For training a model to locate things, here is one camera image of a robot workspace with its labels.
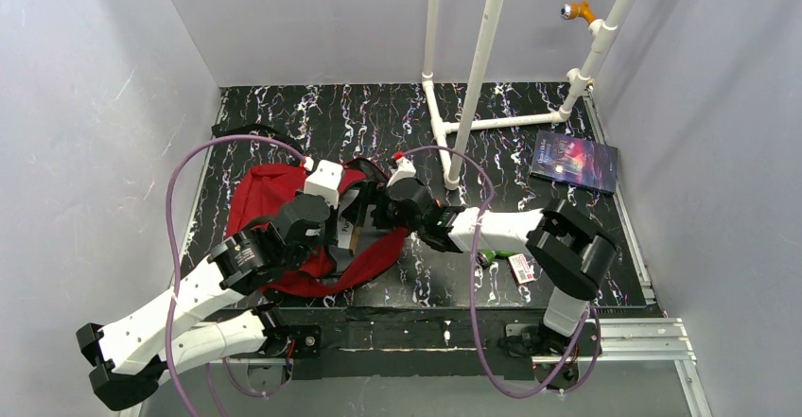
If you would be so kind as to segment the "white furniture book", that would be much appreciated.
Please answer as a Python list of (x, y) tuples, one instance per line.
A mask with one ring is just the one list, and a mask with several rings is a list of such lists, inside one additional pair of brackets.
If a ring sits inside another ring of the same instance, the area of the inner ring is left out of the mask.
[(346, 191), (340, 199), (337, 218), (337, 247), (348, 252), (352, 257), (357, 255), (359, 239), (365, 221), (366, 206), (362, 203), (363, 195), (358, 188)]

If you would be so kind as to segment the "red student backpack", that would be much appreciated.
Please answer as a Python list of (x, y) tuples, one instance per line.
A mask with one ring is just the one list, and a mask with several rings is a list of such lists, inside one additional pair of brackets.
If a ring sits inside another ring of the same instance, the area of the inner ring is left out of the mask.
[(223, 277), (220, 286), (242, 295), (276, 290), (302, 298), (341, 293), (374, 280), (399, 258), (410, 229), (383, 224), (382, 236), (368, 246), (327, 285), (322, 279), (336, 270), (330, 248), (337, 239), (337, 219), (351, 224), (378, 205), (388, 175), (374, 162), (357, 157), (343, 163), (336, 189), (356, 199), (332, 208), (321, 196), (304, 192), (311, 172), (300, 161), (252, 167), (231, 201), (225, 240), (209, 252)]

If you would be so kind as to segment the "dark purple galaxy book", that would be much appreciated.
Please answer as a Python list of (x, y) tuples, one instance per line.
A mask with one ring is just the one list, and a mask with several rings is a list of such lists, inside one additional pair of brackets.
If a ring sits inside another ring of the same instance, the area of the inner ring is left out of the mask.
[(618, 186), (619, 150), (552, 131), (538, 132), (530, 174), (606, 195)]

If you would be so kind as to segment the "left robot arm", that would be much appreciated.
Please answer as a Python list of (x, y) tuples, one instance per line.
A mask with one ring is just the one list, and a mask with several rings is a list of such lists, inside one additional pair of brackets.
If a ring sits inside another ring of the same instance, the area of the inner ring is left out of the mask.
[(92, 365), (88, 378), (110, 410), (142, 403), (169, 379), (227, 356), (283, 354), (297, 335), (269, 305), (231, 319), (207, 319), (300, 268), (319, 247), (331, 207), (299, 194), (213, 248), (180, 282), (113, 323), (87, 323), (76, 336)]

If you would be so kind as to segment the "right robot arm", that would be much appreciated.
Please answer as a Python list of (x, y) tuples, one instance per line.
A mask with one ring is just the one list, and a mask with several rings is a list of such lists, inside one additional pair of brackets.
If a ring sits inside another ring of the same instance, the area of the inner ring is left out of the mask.
[(618, 255), (612, 236), (566, 200), (495, 213), (443, 205), (420, 181), (404, 178), (380, 190), (373, 219), (381, 228), (408, 229), (438, 252), (476, 257), (481, 251), (503, 251), (533, 259), (554, 286), (529, 342), (537, 354), (565, 352)]

